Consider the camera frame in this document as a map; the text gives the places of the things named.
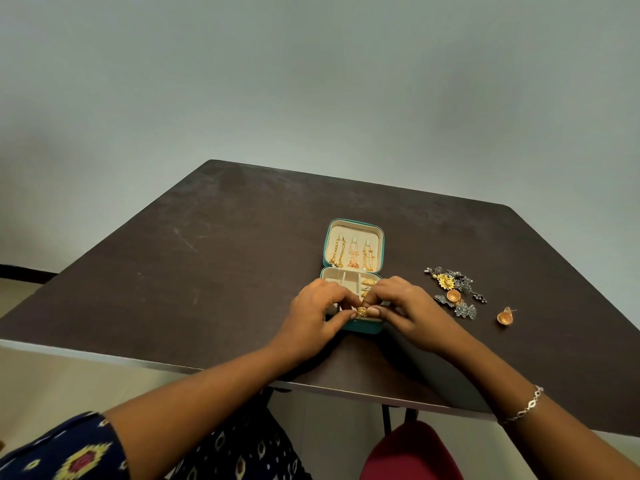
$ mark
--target jewelry box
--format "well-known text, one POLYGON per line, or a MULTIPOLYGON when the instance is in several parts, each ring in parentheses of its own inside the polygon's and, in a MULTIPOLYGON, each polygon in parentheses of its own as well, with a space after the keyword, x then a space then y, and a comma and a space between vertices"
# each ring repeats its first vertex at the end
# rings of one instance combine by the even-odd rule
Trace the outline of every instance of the jewelry box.
MULTIPOLYGON (((320 277, 345 286, 362 299, 362 294, 373 286, 372 282, 381 279, 379 272, 384 254, 385 233, 380 227, 349 219, 334 219, 324 240, 324 268, 320 277)), ((334 305, 328 315, 336 313, 338 305, 334 305)), ((379 333, 382 327, 382 320, 359 314, 342 329, 379 333)))

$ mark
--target sleeve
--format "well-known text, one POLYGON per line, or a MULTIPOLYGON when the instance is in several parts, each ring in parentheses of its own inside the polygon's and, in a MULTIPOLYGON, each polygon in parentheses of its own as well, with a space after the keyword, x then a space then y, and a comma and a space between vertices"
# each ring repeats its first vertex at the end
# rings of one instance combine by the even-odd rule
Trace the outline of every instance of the sleeve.
POLYGON ((100 413, 71 418, 0 458, 0 480, 129 480, 115 430, 100 413))

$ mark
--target bracelet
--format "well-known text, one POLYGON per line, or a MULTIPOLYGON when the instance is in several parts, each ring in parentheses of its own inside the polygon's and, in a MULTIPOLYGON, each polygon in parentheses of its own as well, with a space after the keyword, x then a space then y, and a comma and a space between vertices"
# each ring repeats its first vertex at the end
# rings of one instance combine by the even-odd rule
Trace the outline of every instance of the bracelet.
POLYGON ((522 411, 519 411, 518 414, 516 414, 516 416, 503 419, 502 421, 500 421, 500 424, 504 426, 510 422, 515 422, 518 419, 522 418, 529 411, 531 411, 533 408, 536 407, 536 404, 538 403, 538 400, 544 391, 545 390, 542 389, 542 387, 536 386, 536 391, 533 393, 533 399, 529 401, 529 403, 527 404, 527 407, 524 408, 522 411))

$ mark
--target wall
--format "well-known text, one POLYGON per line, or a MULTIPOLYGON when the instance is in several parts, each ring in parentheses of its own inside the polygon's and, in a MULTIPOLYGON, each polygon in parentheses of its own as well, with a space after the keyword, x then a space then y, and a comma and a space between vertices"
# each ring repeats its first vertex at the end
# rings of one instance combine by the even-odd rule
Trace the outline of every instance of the wall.
POLYGON ((510 205, 640 326, 639 13, 0 0, 0 263, 60 271, 224 159, 510 205))

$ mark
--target dark brown table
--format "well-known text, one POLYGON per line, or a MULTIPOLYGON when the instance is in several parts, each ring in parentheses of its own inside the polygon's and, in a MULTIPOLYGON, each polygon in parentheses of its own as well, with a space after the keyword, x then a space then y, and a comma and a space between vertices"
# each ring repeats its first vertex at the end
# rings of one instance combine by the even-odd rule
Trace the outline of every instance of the dark brown table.
MULTIPOLYGON (((588 427, 640 436, 640 332, 512 209, 292 171, 204 163, 0 319, 0 343, 175 371, 219 364, 274 336, 318 277, 336 217, 384 229, 384 276, 432 294, 427 266, 473 278, 488 303, 462 326, 588 427), (495 320, 505 306, 518 310, 509 328, 495 320)), ((385 337, 341 333, 278 384, 467 413, 385 337)))

